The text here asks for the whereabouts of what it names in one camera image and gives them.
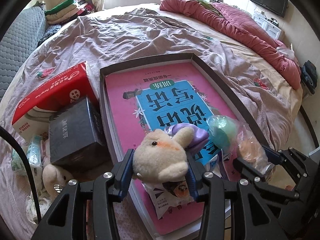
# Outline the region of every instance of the white dresser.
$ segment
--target white dresser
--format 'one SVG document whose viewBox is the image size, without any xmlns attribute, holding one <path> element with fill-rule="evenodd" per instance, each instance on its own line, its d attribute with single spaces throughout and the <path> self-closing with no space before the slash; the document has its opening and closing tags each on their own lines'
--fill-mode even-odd
<svg viewBox="0 0 320 240">
<path fill-rule="evenodd" d="M 264 29 L 273 39 L 280 40 L 282 30 L 278 28 L 277 26 L 273 25 L 271 22 L 269 22 L 264 15 L 254 13 L 252 16 L 252 19 L 260 25 L 262 29 Z"/>
</svg>

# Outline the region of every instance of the dark gift box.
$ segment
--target dark gift box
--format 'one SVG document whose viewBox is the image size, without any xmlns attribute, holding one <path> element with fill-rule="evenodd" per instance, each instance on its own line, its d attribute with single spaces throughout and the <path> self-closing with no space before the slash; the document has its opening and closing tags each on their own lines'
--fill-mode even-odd
<svg viewBox="0 0 320 240">
<path fill-rule="evenodd" d="M 51 163 L 86 171 L 110 159 L 101 116 L 87 97 L 50 117 Z"/>
</svg>

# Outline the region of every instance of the red box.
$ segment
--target red box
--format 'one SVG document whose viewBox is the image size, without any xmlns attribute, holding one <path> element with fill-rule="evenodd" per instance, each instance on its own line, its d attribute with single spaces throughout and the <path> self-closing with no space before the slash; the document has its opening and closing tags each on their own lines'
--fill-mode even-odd
<svg viewBox="0 0 320 240">
<path fill-rule="evenodd" d="M 21 100 L 12 126 L 26 141 L 30 141 L 33 134 L 47 136 L 49 117 L 82 96 L 88 96 L 92 104 L 99 107 L 97 86 L 86 61 L 48 80 Z"/>
</svg>

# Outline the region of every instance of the red quilt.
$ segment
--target red quilt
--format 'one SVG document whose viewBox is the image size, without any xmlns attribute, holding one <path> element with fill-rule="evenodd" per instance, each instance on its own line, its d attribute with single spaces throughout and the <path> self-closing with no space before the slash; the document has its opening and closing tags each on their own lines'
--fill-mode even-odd
<svg viewBox="0 0 320 240">
<path fill-rule="evenodd" d="M 160 10 L 195 18 L 239 41 L 263 57 L 295 90 L 300 87 L 300 69 L 276 50 L 276 47 L 285 47 L 281 41 L 273 40 L 249 15 L 239 9 L 223 3 L 213 3 L 213 6 L 224 18 L 204 8 L 196 0 L 161 0 Z"/>
</svg>

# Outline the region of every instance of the quilted mattress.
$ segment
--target quilted mattress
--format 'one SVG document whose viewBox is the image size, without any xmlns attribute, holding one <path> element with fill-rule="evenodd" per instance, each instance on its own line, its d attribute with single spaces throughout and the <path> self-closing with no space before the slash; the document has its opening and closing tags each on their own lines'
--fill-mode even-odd
<svg viewBox="0 0 320 240">
<path fill-rule="evenodd" d="M 0 101 L 15 74 L 36 49 L 46 20 L 41 7 L 23 10 L 0 41 Z"/>
</svg>

